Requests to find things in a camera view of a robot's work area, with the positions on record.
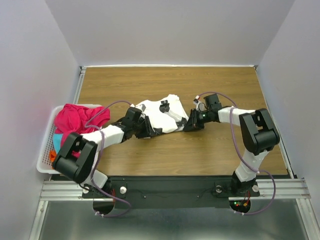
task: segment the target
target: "teal cloth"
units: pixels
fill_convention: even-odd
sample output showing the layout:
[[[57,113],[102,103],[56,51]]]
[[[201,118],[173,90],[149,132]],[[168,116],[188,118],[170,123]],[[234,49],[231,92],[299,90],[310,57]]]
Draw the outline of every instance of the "teal cloth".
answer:
[[[63,135],[62,133],[54,133],[53,134],[53,148],[56,153],[58,153],[60,151],[62,135]]]

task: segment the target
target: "white plastic basket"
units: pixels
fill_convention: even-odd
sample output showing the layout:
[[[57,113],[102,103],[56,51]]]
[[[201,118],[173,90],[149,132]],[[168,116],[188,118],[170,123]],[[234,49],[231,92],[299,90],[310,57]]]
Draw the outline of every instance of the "white plastic basket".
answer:
[[[96,104],[77,104],[79,106],[84,106],[90,109],[94,109],[97,107],[101,107],[101,105]],[[56,127],[54,125],[54,120],[58,113],[64,108],[64,106],[57,106],[53,111],[51,112],[50,119],[48,122],[48,125],[45,130],[44,138],[42,141],[40,154],[38,158],[38,162],[36,164],[36,169],[40,173],[44,174],[60,174],[58,171],[54,170],[52,168],[52,162],[49,158],[49,153],[51,150],[54,150],[54,143],[53,143],[53,137],[56,130]]]

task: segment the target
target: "wooden table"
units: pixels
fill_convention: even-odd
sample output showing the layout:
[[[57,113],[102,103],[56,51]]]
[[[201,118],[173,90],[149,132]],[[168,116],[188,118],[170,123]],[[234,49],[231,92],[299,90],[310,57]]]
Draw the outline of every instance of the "wooden table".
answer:
[[[94,67],[87,68],[79,104],[106,106],[117,100],[138,104],[176,94],[187,114],[196,95],[221,92],[241,109],[265,108],[253,67]],[[223,106],[231,103],[219,98]],[[112,123],[123,117],[128,105],[110,108]],[[236,138],[244,151],[241,131]],[[197,132],[174,132],[151,139],[132,139],[103,152],[98,170],[108,176],[231,175],[240,160],[232,142],[230,125],[207,123]],[[264,159],[261,169],[287,174],[278,146]]]

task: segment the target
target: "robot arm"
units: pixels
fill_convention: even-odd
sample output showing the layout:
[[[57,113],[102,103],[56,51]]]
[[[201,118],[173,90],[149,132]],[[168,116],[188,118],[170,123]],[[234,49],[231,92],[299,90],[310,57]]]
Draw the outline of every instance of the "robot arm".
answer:
[[[233,192],[241,192],[252,187],[256,180],[258,169],[275,145],[280,141],[279,133],[267,109],[243,110],[234,107],[222,107],[216,94],[204,97],[205,104],[194,100],[196,108],[190,112],[190,118],[183,131],[190,132],[203,129],[205,123],[218,122],[240,126],[242,140],[245,146],[239,167],[232,175],[231,188]]]
[[[123,118],[101,131],[83,135],[69,134],[52,164],[53,168],[78,184],[92,185],[91,172],[96,165],[98,152],[101,148],[120,144],[130,139],[133,134],[138,136],[149,135],[146,127],[148,118],[140,118],[141,114],[140,109],[130,107]],[[101,132],[103,132],[104,141],[102,141]],[[79,157],[75,156],[75,152],[80,153]],[[96,185],[102,188],[108,177],[95,170],[93,179]]]

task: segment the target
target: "pink cloth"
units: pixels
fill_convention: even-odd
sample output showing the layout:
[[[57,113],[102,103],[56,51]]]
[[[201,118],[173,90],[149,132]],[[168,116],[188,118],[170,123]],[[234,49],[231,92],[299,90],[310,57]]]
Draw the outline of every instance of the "pink cloth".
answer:
[[[70,133],[88,134],[94,132],[94,127],[85,128],[88,120],[104,109],[104,106],[88,108],[74,104],[66,104],[54,119],[54,125],[57,127],[54,133],[63,134],[61,146]],[[107,108],[100,115],[95,117],[88,125],[102,127],[110,120],[110,110]]]

